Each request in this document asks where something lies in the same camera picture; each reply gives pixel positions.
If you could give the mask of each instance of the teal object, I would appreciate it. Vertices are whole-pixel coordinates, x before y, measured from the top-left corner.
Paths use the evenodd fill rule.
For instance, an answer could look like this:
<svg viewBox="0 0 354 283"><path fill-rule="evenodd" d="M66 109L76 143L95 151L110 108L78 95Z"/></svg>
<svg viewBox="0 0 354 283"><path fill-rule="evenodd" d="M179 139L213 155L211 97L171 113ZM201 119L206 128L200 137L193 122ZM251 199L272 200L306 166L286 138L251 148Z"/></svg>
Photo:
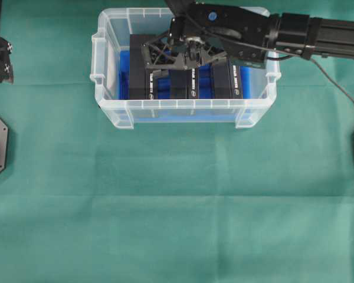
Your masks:
<svg viewBox="0 0 354 283"><path fill-rule="evenodd" d="M354 0L220 3L354 21ZM353 105L294 58L253 129L116 130L90 37L126 6L164 4L3 0L16 80L0 84L0 283L354 283ZM319 61L354 95L353 60Z"/></svg>

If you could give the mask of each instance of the blue object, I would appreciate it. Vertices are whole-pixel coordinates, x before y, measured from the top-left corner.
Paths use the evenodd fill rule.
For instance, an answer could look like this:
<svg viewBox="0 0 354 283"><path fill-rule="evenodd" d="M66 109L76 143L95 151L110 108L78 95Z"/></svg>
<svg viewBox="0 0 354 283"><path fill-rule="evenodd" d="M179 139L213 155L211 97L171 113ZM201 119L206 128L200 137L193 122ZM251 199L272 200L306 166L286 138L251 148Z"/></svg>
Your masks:
<svg viewBox="0 0 354 283"><path fill-rule="evenodd" d="M129 98L129 73L130 73L130 51L122 51L120 53L120 91L119 100L127 100ZM250 68L240 67L242 95L244 98L251 98L250 95ZM171 96L170 90L171 80L169 78L159 79L158 98L169 99ZM205 65L199 68L199 99L213 98L211 88L211 67Z"/></svg>
<svg viewBox="0 0 354 283"><path fill-rule="evenodd" d="M208 19L210 20L210 21L214 21L214 20L216 20L217 19L217 17L218 17L218 14L216 13L216 12L211 12L210 14L208 14Z"/></svg>

